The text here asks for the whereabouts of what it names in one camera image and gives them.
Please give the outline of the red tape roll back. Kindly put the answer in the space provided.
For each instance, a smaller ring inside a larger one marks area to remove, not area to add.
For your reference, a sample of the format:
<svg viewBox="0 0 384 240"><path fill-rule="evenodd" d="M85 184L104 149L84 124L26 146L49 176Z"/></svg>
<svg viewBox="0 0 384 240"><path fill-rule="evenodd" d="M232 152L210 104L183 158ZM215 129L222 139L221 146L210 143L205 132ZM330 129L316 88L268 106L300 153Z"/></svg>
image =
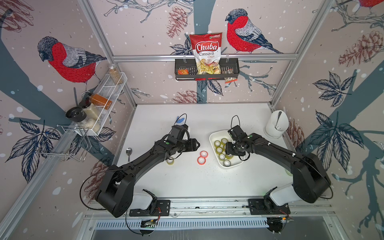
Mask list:
<svg viewBox="0 0 384 240"><path fill-rule="evenodd" d="M200 157L207 158L208 157L208 152L207 151L201 151L200 152Z"/></svg>

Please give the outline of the red tape roll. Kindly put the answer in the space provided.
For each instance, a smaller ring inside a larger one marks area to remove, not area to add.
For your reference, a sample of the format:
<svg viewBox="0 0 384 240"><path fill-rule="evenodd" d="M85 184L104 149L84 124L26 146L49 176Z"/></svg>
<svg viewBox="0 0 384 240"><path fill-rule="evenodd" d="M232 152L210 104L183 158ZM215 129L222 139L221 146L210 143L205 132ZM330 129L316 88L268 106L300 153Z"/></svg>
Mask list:
<svg viewBox="0 0 384 240"><path fill-rule="evenodd" d="M201 151L200 152L200 157L207 158L208 157L208 152L207 151Z"/></svg>
<svg viewBox="0 0 384 240"><path fill-rule="evenodd" d="M198 157L197 162L199 165L204 165L206 163L206 158Z"/></svg>

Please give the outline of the red tape roll front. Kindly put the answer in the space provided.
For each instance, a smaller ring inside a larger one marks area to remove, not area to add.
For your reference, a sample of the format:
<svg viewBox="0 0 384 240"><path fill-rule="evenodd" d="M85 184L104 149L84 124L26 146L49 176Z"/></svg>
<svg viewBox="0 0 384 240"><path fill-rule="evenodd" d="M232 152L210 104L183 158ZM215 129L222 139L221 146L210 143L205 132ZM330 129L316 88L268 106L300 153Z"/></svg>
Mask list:
<svg viewBox="0 0 384 240"><path fill-rule="evenodd" d="M204 165L206 163L206 158L198 157L197 162L199 165Z"/></svg>

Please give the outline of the yellow transparent tape roll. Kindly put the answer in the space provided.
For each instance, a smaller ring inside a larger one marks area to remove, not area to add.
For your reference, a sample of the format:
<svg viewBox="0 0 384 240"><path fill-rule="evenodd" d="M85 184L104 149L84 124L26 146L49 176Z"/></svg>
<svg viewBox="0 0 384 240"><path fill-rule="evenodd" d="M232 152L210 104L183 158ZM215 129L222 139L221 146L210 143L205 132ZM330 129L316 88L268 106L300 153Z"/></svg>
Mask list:
<svg viewBox="0 0 384 240"><path fill-rule="evenodd" d="M226 159L226 155L225 154L219 154L218 158L220 161L224 161Z"/></svg>
<svg viewBox="0 0 384 240"><path fill-rule="evenodd" d="M216 140L214 142L214 145L215 145L216 148L219 148L221 146L221 141Z"/></svg>
<svg viewBox="0 0 384 240"><path fill-rule="evenodd" d="M226 145L227 142L228 142L228 140L226 138L222 138L221 139L221 144Z"/></svg>
<svg viewBox="0 0 384 240"><path fill-rule="evenodd" d="M218 155L222 154L223 151L224 151L224 150L223 150L223 148L221 148L221 147L217 147L216 150L215 150L216 154L218 154Z"/></svg>

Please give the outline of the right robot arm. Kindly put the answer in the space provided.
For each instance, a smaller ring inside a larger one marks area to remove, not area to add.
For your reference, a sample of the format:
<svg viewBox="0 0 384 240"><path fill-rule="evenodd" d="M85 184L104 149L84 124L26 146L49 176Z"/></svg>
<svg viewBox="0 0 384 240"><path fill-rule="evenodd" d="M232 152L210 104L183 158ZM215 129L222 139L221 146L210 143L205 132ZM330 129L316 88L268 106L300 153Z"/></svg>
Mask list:
<svg viewBox="0 0 384 240"><path fill-rule="evenodd" d="M331 189L328 177L319 158L314 154L304 156L271 143L262 136L247 135L239 125L228 131L232 138L226 145L226 153L249 158L251 154L263 156L289 171L293 182L269 190L262 198L249 199L251 215L290 214L288 204L303 200L313 204Z"/></svg>

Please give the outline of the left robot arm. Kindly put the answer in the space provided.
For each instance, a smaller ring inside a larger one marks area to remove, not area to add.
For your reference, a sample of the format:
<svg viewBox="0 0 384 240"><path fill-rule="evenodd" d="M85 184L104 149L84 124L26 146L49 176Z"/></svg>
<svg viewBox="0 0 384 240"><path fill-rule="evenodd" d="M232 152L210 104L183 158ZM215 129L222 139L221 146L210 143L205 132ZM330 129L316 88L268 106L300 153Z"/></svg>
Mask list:
<svg viewBox="0 0 384 240"><path fill-rule="evenodd" d="M118 167L110 166L95 194L95 200L114 217L129 209L134 198L136 182L156 165L176 153L195 152L200 147L191 139L188 125L174 125L169 134L156 141L153 147L137 159Z"/></svg>

